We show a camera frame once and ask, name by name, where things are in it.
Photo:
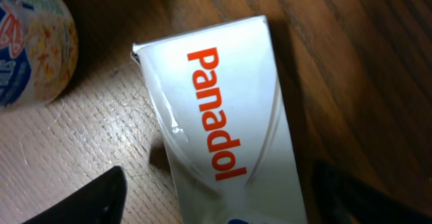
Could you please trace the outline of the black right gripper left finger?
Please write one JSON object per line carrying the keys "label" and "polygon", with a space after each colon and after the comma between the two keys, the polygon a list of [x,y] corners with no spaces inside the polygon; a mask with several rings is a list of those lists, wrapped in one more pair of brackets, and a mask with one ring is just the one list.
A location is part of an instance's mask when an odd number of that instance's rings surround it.
{"label": "black right gripper left finger", "polygon": [[24,224],[120,224],[126,194],[124,170],[114,166]]}

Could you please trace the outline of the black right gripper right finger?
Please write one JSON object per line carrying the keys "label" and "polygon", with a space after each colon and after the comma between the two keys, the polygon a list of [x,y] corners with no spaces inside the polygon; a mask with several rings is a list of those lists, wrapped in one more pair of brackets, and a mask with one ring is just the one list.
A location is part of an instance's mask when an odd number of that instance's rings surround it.
{"label": "black right gripper right finger", "polygon": [[325,161],[313,169],[313,191],[324,223],[426,223],[431,217]]}

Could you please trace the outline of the white Panadol box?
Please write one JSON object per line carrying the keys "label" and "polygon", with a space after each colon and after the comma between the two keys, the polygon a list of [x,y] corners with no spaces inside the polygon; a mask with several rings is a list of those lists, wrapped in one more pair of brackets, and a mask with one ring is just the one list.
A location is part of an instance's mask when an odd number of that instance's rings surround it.
{"label": "white Panadol box", "polygon": [[306,223],[265,16],[135,44],[185,223]]}

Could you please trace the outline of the green lid jar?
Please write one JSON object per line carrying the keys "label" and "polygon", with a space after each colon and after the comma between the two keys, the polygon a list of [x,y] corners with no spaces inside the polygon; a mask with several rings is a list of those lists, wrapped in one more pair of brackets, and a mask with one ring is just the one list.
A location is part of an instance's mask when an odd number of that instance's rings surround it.
{"label": "green lid jar", "polygon": [[78,50],[63,0],[1,0],[1,110],[44,105],[60,95]]}

